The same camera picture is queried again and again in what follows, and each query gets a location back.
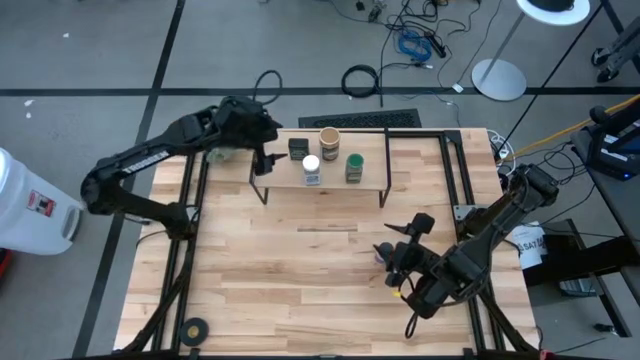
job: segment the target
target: caster wheel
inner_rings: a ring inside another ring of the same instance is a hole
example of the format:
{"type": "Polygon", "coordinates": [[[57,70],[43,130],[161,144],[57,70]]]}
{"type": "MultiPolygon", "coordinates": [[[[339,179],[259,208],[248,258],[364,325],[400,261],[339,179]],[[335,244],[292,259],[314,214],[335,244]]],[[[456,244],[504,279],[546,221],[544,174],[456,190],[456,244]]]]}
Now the caster wheel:
{"type": "Polygon", "coordinates": [[[598,79],[597,80],[598,80],[599,83],[605,83],[605,82],[608,82],[608,81],[611,81],[611,80],[615,79],[618,76],[618,74],[620,74],[619,71],[611,72],[608,69],[605,69],[605,70],[600,71],[600,73],[598,74],[598,79]]]}
{"type": "Polygon", "coordinates": [[[609,59],[609,55],[598,56],[600,51],[602,51],[602,48],[597,48],[596,51],[594,51],[593,54],[591,54],[591,65],[600,66],[606,63],[607,59],[609,59]]]}

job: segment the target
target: white bucket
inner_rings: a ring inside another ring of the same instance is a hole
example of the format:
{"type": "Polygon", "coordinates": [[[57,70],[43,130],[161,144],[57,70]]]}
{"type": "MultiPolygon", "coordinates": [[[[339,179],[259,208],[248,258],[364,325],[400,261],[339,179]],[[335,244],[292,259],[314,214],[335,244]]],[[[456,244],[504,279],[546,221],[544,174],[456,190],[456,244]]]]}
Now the white bucket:
{"type": "Polygon", "coordinates": [[[72,244],[82,209],[0,148],[0,248],[60,254],[72,244]]]}

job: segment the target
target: blue cable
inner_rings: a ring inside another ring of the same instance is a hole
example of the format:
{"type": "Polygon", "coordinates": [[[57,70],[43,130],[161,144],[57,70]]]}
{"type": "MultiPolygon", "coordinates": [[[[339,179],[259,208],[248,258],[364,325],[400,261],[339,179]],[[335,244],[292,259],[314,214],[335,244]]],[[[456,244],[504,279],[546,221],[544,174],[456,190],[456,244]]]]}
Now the blue cable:
{"type": "Polygon", "coordinates": [[[398,36],[398,49],[418,62],[425,62],[431,58],[431,43],[424,36],[413,30],[403,29],[398,36]]]}

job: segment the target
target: small black box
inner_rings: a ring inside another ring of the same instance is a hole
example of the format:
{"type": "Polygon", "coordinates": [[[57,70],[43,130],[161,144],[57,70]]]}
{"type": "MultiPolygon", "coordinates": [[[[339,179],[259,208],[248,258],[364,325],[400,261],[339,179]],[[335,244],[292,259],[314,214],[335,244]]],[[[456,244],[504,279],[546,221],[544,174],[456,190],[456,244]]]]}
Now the small black box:
{"type": "Polygon", "coordinates": [[[291,160],[302,160],[309,155],[309,139],[289,139],[289,156],[291,160]]]}

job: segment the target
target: red label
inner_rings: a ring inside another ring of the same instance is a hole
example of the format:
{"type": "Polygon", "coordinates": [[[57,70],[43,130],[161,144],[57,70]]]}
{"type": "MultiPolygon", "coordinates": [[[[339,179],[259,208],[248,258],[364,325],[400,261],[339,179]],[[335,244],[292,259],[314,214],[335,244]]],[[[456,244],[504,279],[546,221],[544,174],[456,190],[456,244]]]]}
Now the red label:
{"type": "Polygon", "coordinates": [[[29,194],[29,201],[27,202],[27,209],[40,213],[46,217],[51,217],[55,206],[55,201],[35,190],[31,190],[31,194],[29,194]]]}

